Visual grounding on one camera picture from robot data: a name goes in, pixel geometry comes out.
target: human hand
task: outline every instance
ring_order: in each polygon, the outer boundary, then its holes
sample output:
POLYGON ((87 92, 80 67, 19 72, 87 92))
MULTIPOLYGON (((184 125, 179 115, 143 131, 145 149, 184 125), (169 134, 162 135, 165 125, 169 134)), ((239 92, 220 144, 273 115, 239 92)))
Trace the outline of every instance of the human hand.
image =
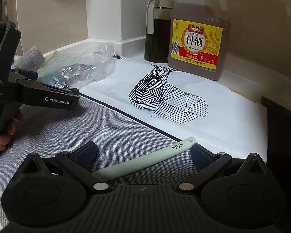
MULTIPOLYGON (((14 116, 14 118, 16 120, 22 121, 24 119, 24 116, 23 116, 22 112, 19 110, 16 113, 16 115, 14 116)), ((8 143, 10 143, 12 135, 14 135, 14 133, 16 132, 16 128, 17 128, 17 123, 13 119, 9 123, 9 125, 6 129, 7 133, 0 134, 0 152, 4 151, 6 149, 6 145, 8 143)))

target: yellow and red label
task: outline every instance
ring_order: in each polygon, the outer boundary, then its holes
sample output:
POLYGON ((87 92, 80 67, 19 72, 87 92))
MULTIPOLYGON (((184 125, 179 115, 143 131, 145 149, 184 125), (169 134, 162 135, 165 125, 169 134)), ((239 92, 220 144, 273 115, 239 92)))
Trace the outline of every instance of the yellow and red label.
POLYGON ((171 57, 215 70, 222 28, 189 21, 173 21, 171 57))

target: barcode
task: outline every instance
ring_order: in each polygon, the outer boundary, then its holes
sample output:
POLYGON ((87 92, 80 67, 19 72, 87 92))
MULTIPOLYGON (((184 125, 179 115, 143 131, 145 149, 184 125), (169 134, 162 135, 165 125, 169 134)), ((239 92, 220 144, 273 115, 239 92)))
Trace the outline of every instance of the barcode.
POLYGON ((174 41, 172 44, 172 53, 179 55, 179 47, 180 47, 180 43, 177 41, 174 41))

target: green tube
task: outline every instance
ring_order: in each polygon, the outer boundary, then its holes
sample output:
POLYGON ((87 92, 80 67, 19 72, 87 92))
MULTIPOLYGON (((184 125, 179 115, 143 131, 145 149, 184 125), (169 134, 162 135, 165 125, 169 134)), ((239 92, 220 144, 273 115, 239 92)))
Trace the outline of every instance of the green tube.
POLYGON ((113 180, 176 156, 181 152, 191 149, 195 143, 195 138, 189 137, 155 152, 151 152, 149 154, 116 164, 114 166, 99 169, 98 171, 94 172, 93 175, 101 181, 113 180))

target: geometric animal pattern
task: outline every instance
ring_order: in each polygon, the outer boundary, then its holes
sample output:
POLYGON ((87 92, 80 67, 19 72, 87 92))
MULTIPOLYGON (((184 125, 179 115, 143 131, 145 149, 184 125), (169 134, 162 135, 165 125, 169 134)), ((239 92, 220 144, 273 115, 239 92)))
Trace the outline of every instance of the geometric animal pattern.
POLYGON ((152 117, 180 124, 207 116, 208 104, 202 97, 186 93, 167 82, 169 73, 177 70, 152 66, 154 69, 129 93, 132 105, 153 112, 152 117))

